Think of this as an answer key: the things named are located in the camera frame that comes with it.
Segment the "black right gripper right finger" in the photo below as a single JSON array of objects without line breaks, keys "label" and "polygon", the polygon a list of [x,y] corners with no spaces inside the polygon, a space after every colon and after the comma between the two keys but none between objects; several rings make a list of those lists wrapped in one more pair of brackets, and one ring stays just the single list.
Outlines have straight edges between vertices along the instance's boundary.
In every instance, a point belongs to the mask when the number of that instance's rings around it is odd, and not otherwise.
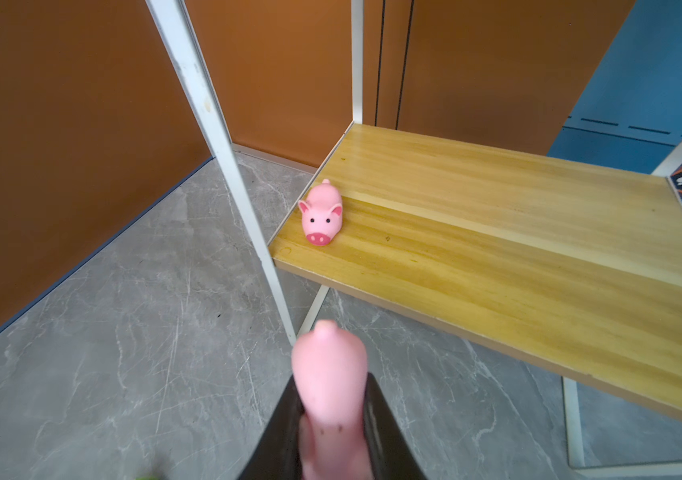
[{"label": "black right gripper right finger", "polygon": [[363,420],[374,479],[427,479],[372,373],[366,381]]}]

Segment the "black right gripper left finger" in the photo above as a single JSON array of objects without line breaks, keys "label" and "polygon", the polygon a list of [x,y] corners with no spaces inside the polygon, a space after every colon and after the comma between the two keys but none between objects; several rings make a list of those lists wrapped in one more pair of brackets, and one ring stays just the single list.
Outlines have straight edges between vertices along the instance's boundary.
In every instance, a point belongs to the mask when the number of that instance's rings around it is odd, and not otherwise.
[{"label": "black right gripper left finger", "polygon": [[239,480],[301,480],[300,422],[305,413],[291,377]]}]

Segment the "pink pig toy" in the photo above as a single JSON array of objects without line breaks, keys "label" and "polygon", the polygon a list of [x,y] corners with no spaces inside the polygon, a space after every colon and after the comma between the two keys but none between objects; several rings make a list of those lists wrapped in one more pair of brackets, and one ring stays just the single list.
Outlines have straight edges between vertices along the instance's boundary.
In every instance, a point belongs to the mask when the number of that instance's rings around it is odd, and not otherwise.
[{"label": "pink pig toy", "polygon": [[363,406],[368,356],[363,342],[333,320],[300,336],[292,370],[304,407],[298,448],[305,479],[371,479]]},{"label": "pink pig toy", "polygon": [[329,245],[343,226],[343,199],[329,179],[314,186],[298,203],[307,240],[316,246]]}]

